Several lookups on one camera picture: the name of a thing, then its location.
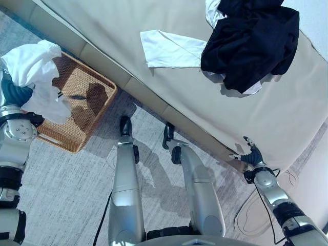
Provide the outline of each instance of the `gray carpet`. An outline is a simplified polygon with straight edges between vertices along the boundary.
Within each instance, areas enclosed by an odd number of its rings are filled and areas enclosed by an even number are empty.
[[[0,56],[22,44],[45,38],[31,26],[0,7]],[[31,146],[20,189],[19,208],[27,213],[26,240],[36,245],[91,245],[110,193],[116,162],[118,123],[132,119],[137,165],[142,190],[146,231],[188,225],[189,211],[182,167],[173,165],[161,147],[165,121],[119,90],[87,145],[70,154],[43,141]],[[299,172],[327,129],[324,124],[308,149],[294,163]],[[219,197],[227,227],[226,237],[245,239],[234,230],[234,218],[254,191],[240,173],[194,143],[183,132],[176,137],[191,143],[210,176]],[[107,217],[98,244],[107,245]]]

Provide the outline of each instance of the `robot leg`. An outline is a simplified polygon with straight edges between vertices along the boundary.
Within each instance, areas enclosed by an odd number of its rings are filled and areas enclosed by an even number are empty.
[[[121,119],[121,135],[109,208],[109,245],[137,244],[145,238],[136,171],[138,150],[132,144],[131,121],[128,117]]]
[[[173,139],[174,127],[167,124],[163,147],[169,149],[174,164],[181,164],[194,231],[223,237],[226,228],[213,183],[200,158],[187,143]]]

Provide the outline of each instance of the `woven basket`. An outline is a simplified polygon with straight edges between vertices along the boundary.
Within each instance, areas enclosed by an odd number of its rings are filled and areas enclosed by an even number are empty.
[[[87,143],[101,116],[114,99],[117,87],[110,80],[68,54],[54,59],[59,78],[52,81],[66,96],[79,95],[86,99],[71,99],[72,116],[64,125],[45,120],[37,128],[38,138],[69,152],[76,153]]]

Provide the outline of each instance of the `bed mattress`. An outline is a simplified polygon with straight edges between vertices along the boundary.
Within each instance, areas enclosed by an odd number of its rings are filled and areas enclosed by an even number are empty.
[[[159,97],[239,154],[250,137],[265,161],[288,168],[328,114],[327,62],[300,33],[297,53],[283,76],[267,77],[252,96],[236,97],[199,68],[147,67],[140,31],[159,29],[208,40],[205,0],[43,0],[88,42]]]

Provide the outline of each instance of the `black cable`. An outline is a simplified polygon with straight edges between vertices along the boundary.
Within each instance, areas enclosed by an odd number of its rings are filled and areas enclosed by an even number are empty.
[[[277,170],[279,170],[279,172],[277,173],[276,177],[278,177],[278,175],[280,174],[281,169],[280,169],[280,168],[276,168],[276,169],[272,170],[273,172],[275,172],[275,171],[277,171]]]
[[[279,172],[278,172],[278,174],[276,175],[276,177],[278,177],[278,175],[280,174],[280,171],[281,171],[280,169],[275,169],[275,170],[273,170],[273,171],[277,171],[277,170],[279,170]],[[276,233],[275,233],[275,230],[274,230],[274,228],[273,228],[273,224],[272,224],[272,220],[271,220],[270,213],[269,213],[269,211],[268,211],[268,209],[267,209],[267,207],[266,207],[266,205],[265,205],[265,203],[264,203],[264,201],[263,201],[263,199],[262,199],[262,196],[261,196],[261,194],[260,194],[260,192],[258,191],[258,189],[257,189],[256,186],[255,186],[255,188],[256,188],[257,193],[258,193],[258,195],[259,195],[259,197],[260,197],[260,199],[261,199],[261,201],[262,201],[262,203],[263,203],[263,206],[265,207],[266,212],[268,213],[268,217],[269,217],[269,220],[270,220],[270,225],[271,225],[272,233],[273,233],[273,240],[274,240],[275,245],[277,245],[277,244],[281,243],[282,241],[284,241],[284,240],[286,239],[286,237],[284,237],[283,239],[281,239],[281,240],[279,240],[278,242],[276,242]]]
[[[103,226],[102,224],[103,224],[104,219],[105,219],[106,211],[107,211],[108,204],[109,204],[109,201],[110,201],[110,199],[111,199],[112,193],[113,193],[113,190],[111,191],[111,193],[110,193],[109,196],[108,196],[108,200],[107,200],[107,203],[106,203],[106,206],[105,206],[104,213],[103,213],[103,215],[102,215],[102,218],[101,218],[100,224],[99,224],[99,226],[98,226],[97,233],[96,233],[96,235],[95,235],[95,237],[94,237],[94,240],[93,240],[93,246],[96,246],[96,244],[97,244],[97,239],[98,239],[98,236],[99,236],[99,233],[100,233],[101,226]]]

